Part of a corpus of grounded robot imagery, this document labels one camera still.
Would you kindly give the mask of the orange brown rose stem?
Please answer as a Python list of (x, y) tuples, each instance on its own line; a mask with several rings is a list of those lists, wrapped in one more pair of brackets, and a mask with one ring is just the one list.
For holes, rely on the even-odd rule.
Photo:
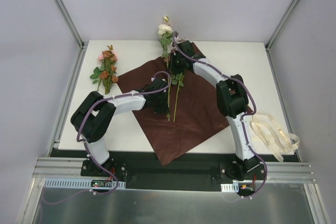
[(118, 83), (116, 63), (118, 57), (113, 51), (113, 45), (107, 45), (107, 50), (102, 51), (99, 83), (103, 85), (104, 93), (109, 94), (114, 84)]

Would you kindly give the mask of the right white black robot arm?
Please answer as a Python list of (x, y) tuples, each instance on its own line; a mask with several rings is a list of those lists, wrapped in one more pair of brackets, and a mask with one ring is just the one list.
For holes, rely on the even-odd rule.
[(171, 54), (170, 67), (174, 74), (190, 71), (209, 82), (216, 89), (216, 102), (220, 113), (229, 122), (235, 142), (236, 162), (225, 169), (231, 179), (243, 181), (255, 173), (260, 159), (251, 142), (246, 116), (252, 101), (248, 89), (240, 75), (228, 76), (214, 67), (202, 54), (196, 53), (188, 40), (178, 42), (173, 38), (174, 52)]

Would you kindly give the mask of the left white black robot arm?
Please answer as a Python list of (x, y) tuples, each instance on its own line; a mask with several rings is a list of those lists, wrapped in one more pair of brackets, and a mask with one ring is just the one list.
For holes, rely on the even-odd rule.
[(169, 82), (152, 78), (145, 87), (128, 93), (106, 98), (92, 91), (72, 115), (70, 122), (77, 131), (76, 141), (83, 142), (89, 157), (93, 158), (92, 169), (99, 176), (110, 173), (110, 154), (104, 135), (114, 116), (129, 111), (154, 109), (156, 113), (167, 112), (167, 89)]

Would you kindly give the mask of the small pink rose stem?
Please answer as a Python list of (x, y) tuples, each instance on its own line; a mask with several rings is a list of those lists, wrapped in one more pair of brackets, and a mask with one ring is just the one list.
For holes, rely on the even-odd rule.
[(97, 61), (98, 61), (99, 65), (94, 68), (93, 74), (90, 75), (89, 78), (90, 78), (92, 84), (97, 84), (97, 91), (99, 91), (100, 85), (101, 85), (100, 75), (104, 71), (104, 56), (103, 56), (103, 54), (100, 54), (98, 56)]

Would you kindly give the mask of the white rose stem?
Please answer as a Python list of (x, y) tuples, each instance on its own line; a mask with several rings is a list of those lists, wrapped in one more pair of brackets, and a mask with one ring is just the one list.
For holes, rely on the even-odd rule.
[(169, 17), (163, 17), (163, 23), (158, 26), (157, 29), (158, 41), (162, 47), (161, 58), (166, 64), (166, 68), (169, 68), (170, 63), (170, 52), (172, 49), (172, 37), (173, 37), (173, 28), (169, 23)]

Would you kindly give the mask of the dark red wrapping cloth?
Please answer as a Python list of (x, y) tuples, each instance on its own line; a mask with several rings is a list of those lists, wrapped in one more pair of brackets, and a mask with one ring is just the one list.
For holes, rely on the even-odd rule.
[[(154, 41), (121, 41), (116, 52), (117, 89), (122, 93), (142, 88), (156, 72), (166, 70)], [(125, 112), (112, 119), (114, 150), (153, 151), (162, 165), (189, 151), (234, 153), (232, 131), (217, 108), (215, 88), (191, 72), (183, 83), (179, 90), (171, 88), (169, 119), (152, 109)]]

